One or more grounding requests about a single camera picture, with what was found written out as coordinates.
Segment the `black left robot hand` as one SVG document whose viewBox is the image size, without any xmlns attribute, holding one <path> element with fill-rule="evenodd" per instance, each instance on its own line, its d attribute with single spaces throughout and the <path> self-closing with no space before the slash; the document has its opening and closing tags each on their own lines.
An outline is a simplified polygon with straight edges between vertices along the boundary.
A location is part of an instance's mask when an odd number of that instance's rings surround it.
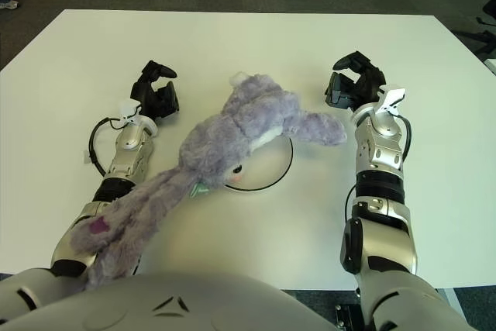
<svg viewBox="0 0 496 331">
<path fill-rule="evenodd" d="M 142 69 L 142 74 L 133 84 L 130 98 L 140 103 L 140 114 L 155 121 L 157 118 L 166 118 L 179 111 L 179 102 L 172 81 L 164 87 L 155 90 L 152 83 L 159 78 L 177 77 L 171 68 L 150 60 Z"/>
</svg>

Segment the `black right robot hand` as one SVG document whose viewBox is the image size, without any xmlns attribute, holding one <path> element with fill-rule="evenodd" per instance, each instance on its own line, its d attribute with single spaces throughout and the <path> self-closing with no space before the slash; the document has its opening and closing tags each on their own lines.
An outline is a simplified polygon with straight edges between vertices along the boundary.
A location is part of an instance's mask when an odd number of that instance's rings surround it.
<svg viewBox="0 0 496 331">
<path fill-rule="evenodd" d="M 325 103 L 355 112 L 360 106 L 379 101 L 385 85 L 383 72 L 368 57 L 356 51 L 339 59 L 332 67 L 325 90 Z"/>
</svg>

